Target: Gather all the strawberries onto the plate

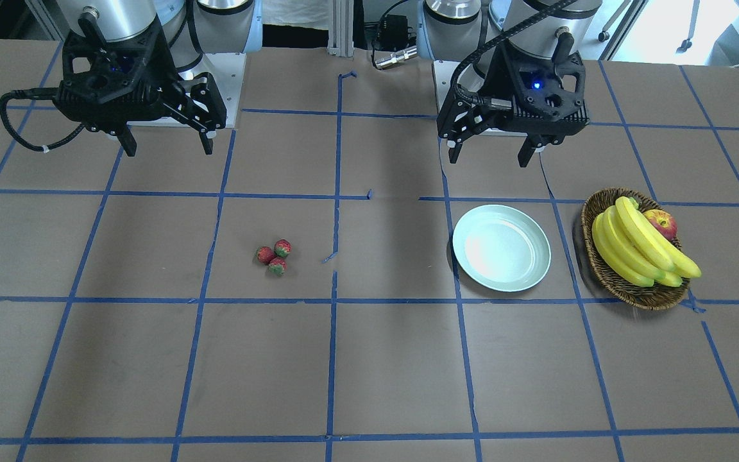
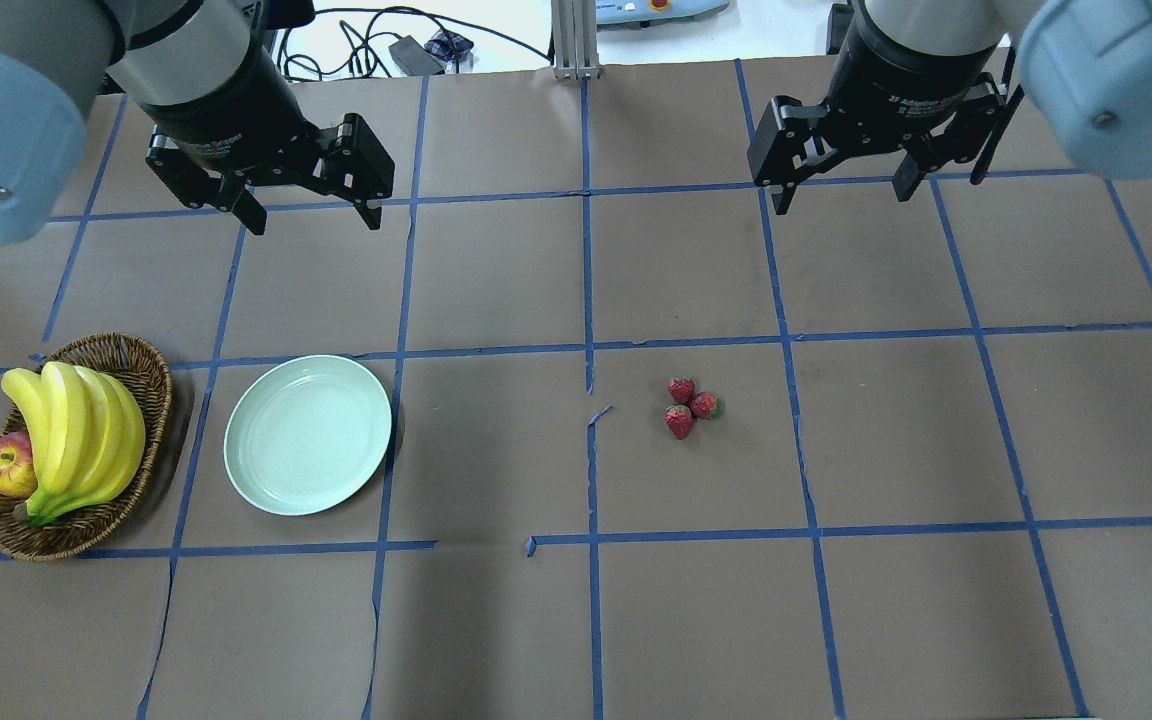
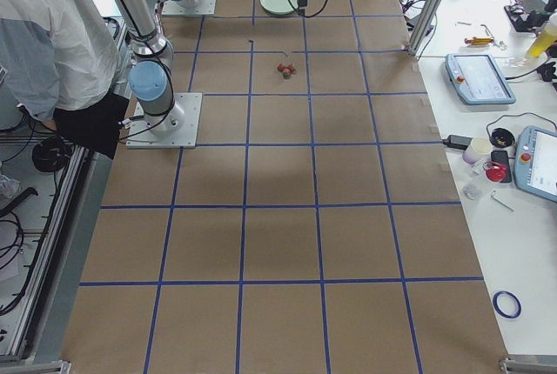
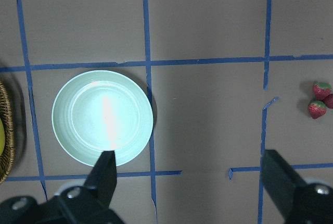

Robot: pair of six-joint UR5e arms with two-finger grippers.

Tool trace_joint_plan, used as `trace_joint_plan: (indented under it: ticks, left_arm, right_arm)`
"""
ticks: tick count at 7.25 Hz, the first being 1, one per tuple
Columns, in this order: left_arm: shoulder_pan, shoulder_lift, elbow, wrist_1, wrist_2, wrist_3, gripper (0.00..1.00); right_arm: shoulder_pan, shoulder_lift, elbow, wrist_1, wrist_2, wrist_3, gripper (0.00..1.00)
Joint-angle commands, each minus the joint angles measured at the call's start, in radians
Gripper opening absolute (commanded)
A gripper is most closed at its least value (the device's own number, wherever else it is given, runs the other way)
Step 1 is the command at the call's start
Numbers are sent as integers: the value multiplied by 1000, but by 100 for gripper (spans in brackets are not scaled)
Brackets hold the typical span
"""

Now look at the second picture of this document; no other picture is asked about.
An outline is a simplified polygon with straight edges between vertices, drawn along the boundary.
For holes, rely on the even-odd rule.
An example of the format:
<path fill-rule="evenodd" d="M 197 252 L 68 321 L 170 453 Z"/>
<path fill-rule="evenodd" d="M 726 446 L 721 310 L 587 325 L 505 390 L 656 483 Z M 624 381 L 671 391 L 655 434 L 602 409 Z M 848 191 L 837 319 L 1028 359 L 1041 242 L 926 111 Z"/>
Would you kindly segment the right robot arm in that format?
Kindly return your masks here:
<path fill-rule="evenodd" d="M 1152 179 L 1152 1 L 847 1 L 823 100 L 773 96 L 748 164 L 783 215 L 799 184 L 901 152 L 897 200 L 950 162 L 987 177 L 1021 104 L 1075 167 Z"/>

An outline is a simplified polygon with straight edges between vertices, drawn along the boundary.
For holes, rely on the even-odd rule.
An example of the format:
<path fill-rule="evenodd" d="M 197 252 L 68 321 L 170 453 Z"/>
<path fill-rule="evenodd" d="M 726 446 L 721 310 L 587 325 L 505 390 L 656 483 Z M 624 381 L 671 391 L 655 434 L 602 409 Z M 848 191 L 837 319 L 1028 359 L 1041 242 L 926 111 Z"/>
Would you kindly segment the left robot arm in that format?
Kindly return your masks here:
<path fill-rule="evenodd" d="M 376 232 L 394 164 L 364 118 L 317 127 L 270 54 L 311 1 L 0 1 L 0 247 L 50 222 L 113 83 L 154 122 L 147 168 L 187 209 L 262 234 L 255 187 L 346 200 Z"/>

